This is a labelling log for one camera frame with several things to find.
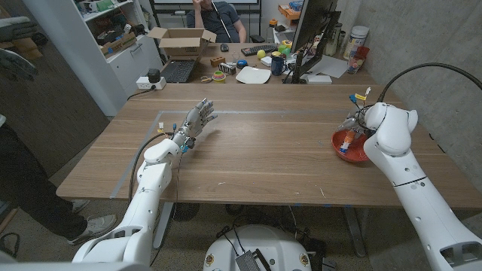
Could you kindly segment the operator right gloved hand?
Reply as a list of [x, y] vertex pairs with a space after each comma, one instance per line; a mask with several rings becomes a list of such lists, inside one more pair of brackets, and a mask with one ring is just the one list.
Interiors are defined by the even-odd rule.
[[1, 49], [1, 73], [12, 81], [17, 81], [19, 78], [33, 81], [38, 74], [38, 70], [21, 55]]

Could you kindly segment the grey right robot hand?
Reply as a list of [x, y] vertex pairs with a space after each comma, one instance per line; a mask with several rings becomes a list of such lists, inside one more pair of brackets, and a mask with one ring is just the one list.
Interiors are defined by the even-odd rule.
[[345, 121], [337, 127], [337, 131], [351, 129], [360, 133], [372, 132], [372, 130], [366, 126], [365, 113], [360, 111], [357, 111], [356, 113], [349, 113]]

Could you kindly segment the operator left gloved hand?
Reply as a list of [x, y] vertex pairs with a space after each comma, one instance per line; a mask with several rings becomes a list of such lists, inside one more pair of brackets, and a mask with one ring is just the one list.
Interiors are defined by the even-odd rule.
[[37, 24], [28, 17], [1, 19], [1, 43], [29, 38], [37, 31]]

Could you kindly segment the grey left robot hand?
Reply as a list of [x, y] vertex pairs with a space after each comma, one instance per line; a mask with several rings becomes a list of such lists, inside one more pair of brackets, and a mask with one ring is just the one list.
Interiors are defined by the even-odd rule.
[[212, 114], [214, 111], [213, 101], [203, 99], [192, 108], [182, 126], [172, 137], [172, 140], [179, 146], [187, 145], [189, 148], [194, 146], [195, 138], [203, 131], [203, 127], [218, 115]]

